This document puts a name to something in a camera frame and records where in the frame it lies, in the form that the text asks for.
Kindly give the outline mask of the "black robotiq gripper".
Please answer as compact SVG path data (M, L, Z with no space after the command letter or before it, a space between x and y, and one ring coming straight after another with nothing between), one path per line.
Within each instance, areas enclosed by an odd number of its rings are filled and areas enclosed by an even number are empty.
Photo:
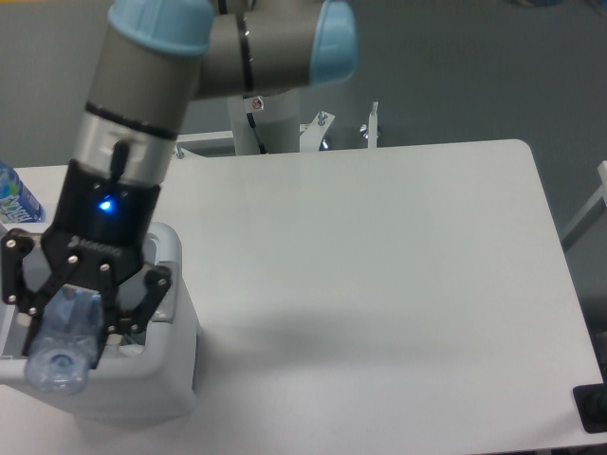
M23 356L29 356L42 328L46 306L66 284L101 295L98 353L91 370L97 369L110 335L138 334L147 327L173 284L169 267L143 259L142 246L159 193L159 185L113 181L72 159L50 227L44 233L16 227L2 237L2 300L30 316ZM24 259L36 247L43 251L50 274L33 291L25 278ZM145 273L145 294L134 309L122 310L120 285L139 272Z

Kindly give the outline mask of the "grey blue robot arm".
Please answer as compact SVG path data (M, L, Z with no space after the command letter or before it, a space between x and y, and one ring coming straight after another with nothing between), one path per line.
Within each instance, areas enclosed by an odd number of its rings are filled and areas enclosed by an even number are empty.
M142 246L190 101L342 82L358 64L344 1L117 1L107 21L54 218L1 241L3 301L30 319L24 356L66 287L100 301L96 355L146 329L173 277Z

